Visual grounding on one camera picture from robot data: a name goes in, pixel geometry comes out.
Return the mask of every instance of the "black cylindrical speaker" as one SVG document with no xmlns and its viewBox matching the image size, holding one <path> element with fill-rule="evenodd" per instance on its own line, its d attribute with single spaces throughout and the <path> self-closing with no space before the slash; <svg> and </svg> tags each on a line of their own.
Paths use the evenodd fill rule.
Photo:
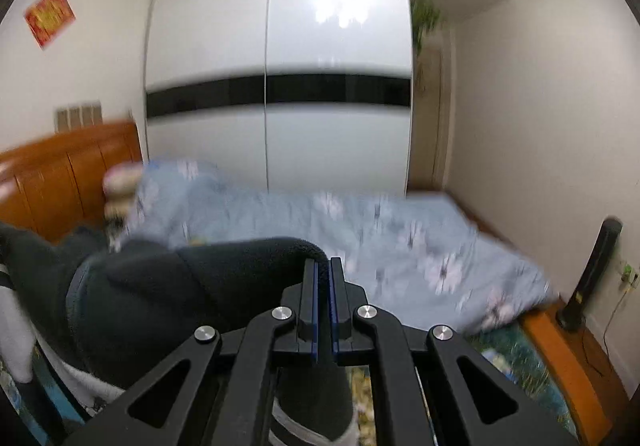
<svg viewBox="0 0 640 446">
<path fill-rule="evenodd" d="M 622 222 L 615 217 L 608 217 L 600 227 L 600 233 L 593 246 L 587 267 L 575 287 L 569 302 L 556 313 L 556 320 L 560 327 L 575 332 L 582 325 L 582 312 L 590 300 L 593 290 L 609 264 L 609 259 L 616 246 L 616 240 L 622 231 Z"/>
</svg>

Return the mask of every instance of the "wall socket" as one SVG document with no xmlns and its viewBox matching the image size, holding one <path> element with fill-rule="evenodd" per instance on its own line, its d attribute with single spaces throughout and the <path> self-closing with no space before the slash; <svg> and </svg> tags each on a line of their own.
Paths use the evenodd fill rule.
<svg viewBox="0 0 640 446">
<path fill-rule="evenodd" d="M 623 259 L 618 259 L 614 265 L 616 273 L 620 275 L 620 280 L 625 285 L 628 284 L 634 289 L 640 285 L 640 274 L 638 273 L 640 267 L 634 267 Z"/>
</svg>

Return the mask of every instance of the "triangular cutout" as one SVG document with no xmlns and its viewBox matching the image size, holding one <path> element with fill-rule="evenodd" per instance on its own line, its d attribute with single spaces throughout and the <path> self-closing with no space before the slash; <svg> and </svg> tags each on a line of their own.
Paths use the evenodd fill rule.
<svg viewBox="0 0 640 446">
<path fill-rule="evenodd" d="M 154 386 L 132 403 L 128 410 L 129 415 L 154 428 L 162 428 L 174 407 L 190 368 L 189 360 L 177 363 Z"/>
<path fill-rule="evenodd" d="M 518 411 L 518 404 L 505 394 L 466 356 L 458 358 L 458 368 L 471 392 L 480 420 L 491 424 Z"/>
</svg>

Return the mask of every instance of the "wooden headboard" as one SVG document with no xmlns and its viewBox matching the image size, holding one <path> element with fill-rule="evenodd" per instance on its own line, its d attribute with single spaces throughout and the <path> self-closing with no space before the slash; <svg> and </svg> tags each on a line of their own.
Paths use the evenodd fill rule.
<svg viewBox="0 0 640 446">
<path fill-rule="evenodd" d="M 102 178 L 141 161 L 132 121 L 56 134 L 0 153 L 0 220 L 55 242 L 78 224 L 100 224 Z"/>
</svg>

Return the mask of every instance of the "black stripe on wardrobe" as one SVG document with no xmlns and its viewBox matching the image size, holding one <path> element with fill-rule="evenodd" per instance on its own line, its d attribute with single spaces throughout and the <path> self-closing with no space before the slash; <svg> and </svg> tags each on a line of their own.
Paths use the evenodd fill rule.
<svg viewBox="0 0 640 446">
<path fill-rule="evenodd" d="M 271 74 L 267 105 L 345 103 L 409 107 L 411 79 L 368 74 Z"/>
<path fill-rule="evenodd" d="M 146 118 L 264 104 L 264 74 L 178 85 L 146 94 Z"/>
</svg>

